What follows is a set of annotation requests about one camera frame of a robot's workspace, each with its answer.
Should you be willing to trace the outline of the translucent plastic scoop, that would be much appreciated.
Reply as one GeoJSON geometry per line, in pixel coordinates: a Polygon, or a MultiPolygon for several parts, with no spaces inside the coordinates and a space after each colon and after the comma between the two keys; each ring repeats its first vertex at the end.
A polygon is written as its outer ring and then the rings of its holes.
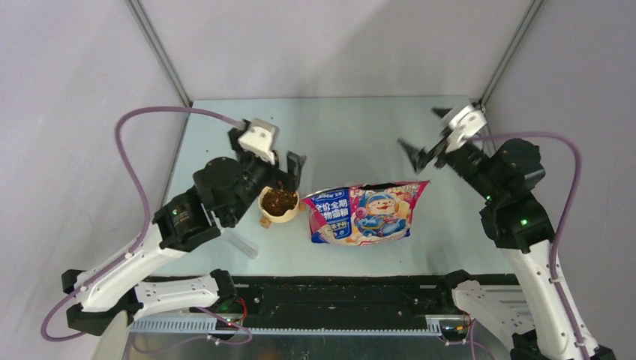
{"type": "Polygon", "coordinates": [[[248,258],[255,260],[259,255],[258,247],[234,229],[225,229],[221,237],[248,258]]]}

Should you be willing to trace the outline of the pink blue cat food bag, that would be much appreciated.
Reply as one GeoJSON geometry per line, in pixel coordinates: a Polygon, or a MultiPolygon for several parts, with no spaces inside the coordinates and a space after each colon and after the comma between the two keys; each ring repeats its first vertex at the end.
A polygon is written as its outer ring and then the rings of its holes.
{"type": "Polygon", "coordinates": [[[316,244],[368,246],[411,235],[414,211],[429,181],[337,187],[305,197],[310,240],[316,244]]]}

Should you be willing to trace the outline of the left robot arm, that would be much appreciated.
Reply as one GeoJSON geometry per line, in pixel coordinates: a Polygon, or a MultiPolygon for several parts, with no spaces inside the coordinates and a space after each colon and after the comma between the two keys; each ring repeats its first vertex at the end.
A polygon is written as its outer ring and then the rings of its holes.
{"type": "Polygon", "coordinates": [[[67,270],[64,291],[75,300],[67,325],[100,336],[117,314],[128,323],[182,308],[228,312],[237,291],[228,271],[215,269],[185,280],[149,281],[161,266],[183,257],[235,227],[266,188],[296,191],[306,158],[286,155],[281,169],[275,138],[262,127],[232,129],[235,157],[216,157],[193,174],[193,186],[157,210],[151,222],[105,264],[89,271],[67,270]]]}

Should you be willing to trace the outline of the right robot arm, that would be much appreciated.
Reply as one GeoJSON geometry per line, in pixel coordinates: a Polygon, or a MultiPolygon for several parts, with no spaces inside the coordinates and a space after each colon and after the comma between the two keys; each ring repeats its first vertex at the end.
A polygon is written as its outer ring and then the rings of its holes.
{"type": "Polygon", "coordinates": [[[532,132],[504,134],[494,154],[479,148],[484,114],[473,106],[433,109],[445,127],[431,149],[400,141],[415,172],[428,164],[450,167],[484,198],[480,212],[485,235],[510,263],[528,316],[488,295],[466,271],[447,274],[436,303],[447,314],[463,311],[508,350],[511,359],[613,359],[580,315],[560,265],[563,234],[553,226],[533,188],[545,177],[532,132]]]}

